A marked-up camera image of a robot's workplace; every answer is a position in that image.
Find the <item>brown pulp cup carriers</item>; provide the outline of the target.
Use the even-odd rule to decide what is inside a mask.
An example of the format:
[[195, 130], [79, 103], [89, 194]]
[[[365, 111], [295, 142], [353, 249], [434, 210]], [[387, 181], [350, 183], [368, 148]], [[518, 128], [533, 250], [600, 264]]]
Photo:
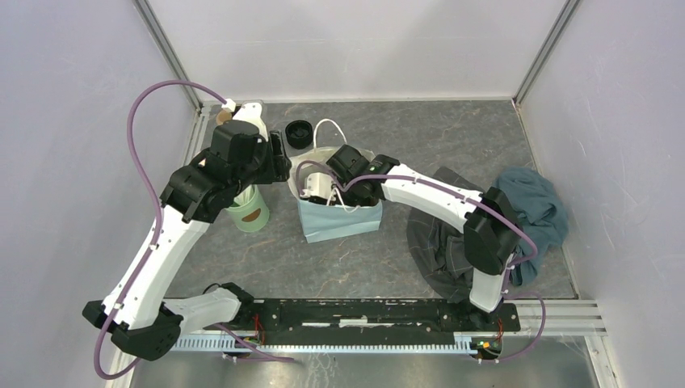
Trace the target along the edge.
[[230, 121], [232, 119], [233, 119], [233, 112], [227, 111], [225, 109], [221, 109], [216, 114], [216, 124], [217, 125], [223, 125], [225, 122]]

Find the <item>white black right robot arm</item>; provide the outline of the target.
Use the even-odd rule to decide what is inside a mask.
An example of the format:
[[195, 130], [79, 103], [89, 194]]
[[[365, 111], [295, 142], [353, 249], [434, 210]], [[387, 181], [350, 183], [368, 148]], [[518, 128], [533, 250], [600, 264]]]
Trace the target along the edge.
[[458, 188], [412, 170], [387, 155], [365, 158], [345, 145], [326, 159], [335, 184], [353, 201], [386, 200], [408, 205], [458, 230], [473, 267], [466, 317], [486, 330], [498, 321], [507, 269], [524, 237], [505, 193]]

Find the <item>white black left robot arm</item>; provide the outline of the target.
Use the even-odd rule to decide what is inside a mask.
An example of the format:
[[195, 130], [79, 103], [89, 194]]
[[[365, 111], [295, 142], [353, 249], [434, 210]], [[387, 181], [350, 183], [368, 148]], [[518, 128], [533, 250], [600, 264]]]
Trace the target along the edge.
[[119, 350], [146, 361], [167, 354], [180, 336], [215, 323], [248, 327], [254, 308], [236, 285], [184, 299], [167, 299], [166, 291], [219, 213], [251, 184], [286, 182], [291, 166], [280, 132], [244, 120], [217, 126], [211, 145], [170, 177], [149, 242], [105, 299], [86, 303], [83, 317], [110, 334]]

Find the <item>light blue paper bag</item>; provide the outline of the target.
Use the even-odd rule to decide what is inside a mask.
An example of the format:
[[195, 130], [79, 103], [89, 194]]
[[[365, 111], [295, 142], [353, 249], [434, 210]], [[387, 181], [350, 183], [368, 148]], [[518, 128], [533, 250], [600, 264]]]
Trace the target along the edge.
[[290, 158], [292, 169], [288, 187], [296, 199], [301, 227], [308, 243], [319, 243], [376, 231], [380, 228], [383, 213], [383, 205], [380, 201], [375, 200], [369, 205], [355, 205], [352, 199], [345, 197], [346, 193], [340, 190], [336, 183], [335, 205], [319, 205], [301, 197], [308, 175], [322, 172], [331, 177], [332, 170], [326, 162], [340, 147], [319, 145], [317, 142], [317, 136], [323, 133], [322, 127], [327, 124], [334, 126], [341, 135], [344, 145], [348, 143], [345, 133], [335, 121], [322, 119], [313, 129], [313, 148]]

